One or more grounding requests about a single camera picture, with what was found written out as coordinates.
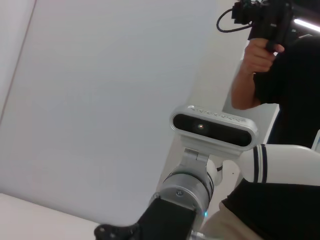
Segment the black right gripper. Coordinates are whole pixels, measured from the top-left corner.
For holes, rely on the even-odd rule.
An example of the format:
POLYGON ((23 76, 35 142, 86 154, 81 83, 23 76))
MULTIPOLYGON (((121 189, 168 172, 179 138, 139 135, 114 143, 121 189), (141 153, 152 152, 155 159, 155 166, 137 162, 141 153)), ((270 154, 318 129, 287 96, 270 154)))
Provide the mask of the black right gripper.
POLYGON ((101 224, 94 236, 97 240, 186 240, 195 218, 195 210, 156 198, 136 223, 101 224))

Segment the person's bare hand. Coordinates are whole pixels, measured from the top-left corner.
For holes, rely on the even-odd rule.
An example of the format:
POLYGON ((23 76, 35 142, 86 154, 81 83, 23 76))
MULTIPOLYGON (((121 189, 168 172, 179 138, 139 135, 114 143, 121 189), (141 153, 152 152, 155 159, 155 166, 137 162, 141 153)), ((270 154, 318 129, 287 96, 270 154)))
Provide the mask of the person's bare hand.
POLYGON ((276 53, 284 52, 285 48, 276 44, 273 52, 267 51, 268 40, 264 38, 254 38, 249 41, 248 46, 244 50, 244 57, 241 69, 246 74, 267 72, 273 65, 276 53))

